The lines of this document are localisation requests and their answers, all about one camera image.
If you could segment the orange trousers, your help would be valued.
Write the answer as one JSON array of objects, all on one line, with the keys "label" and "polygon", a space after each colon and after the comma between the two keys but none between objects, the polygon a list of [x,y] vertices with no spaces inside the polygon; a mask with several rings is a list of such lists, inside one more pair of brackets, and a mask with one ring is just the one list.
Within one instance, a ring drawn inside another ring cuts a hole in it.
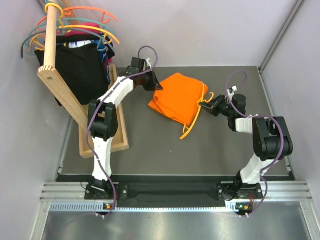
[{"label": "orange trousers", "polygon": [[148,106],[182,125],[190,126],[198,112],[198,101],[207,95],[208,86],[195,78],[175,73],[161,82]]}]

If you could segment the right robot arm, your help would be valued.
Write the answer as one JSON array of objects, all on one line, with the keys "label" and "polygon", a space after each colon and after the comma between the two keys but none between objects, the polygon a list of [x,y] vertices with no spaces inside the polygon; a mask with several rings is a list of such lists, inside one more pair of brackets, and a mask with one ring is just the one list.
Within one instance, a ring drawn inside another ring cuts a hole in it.
[{"label": "right robot arm", "polygon": [[221,199],[248,198],[262,196],[260,182],[271,166],[293,152],[293,142],[283,117],[246,115],[247,98],[237,94],[237,87],[227,89],[226,95],[203,100],[199,105],[211,115],[223,115],[228,127],[236,133],[250,134],[253,143],[253,156],[240,170],[233,183],[217,185]]}]

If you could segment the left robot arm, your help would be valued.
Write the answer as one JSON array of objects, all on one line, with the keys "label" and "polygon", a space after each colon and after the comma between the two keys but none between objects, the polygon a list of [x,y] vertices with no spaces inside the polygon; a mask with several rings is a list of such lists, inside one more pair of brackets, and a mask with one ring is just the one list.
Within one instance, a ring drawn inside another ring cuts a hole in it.
[{"label": "left robot arm", "polygon": [[134,57],[131,65],[117,77],[110,89],[88,105],[87,145],[94,155],[92,179],[86,187],[86,199],[104,200],[116,198],[115,185],[111,180],[111,148],[118,131],[117,109],[136,87],[146,91],[162,90],[149,58]]}]

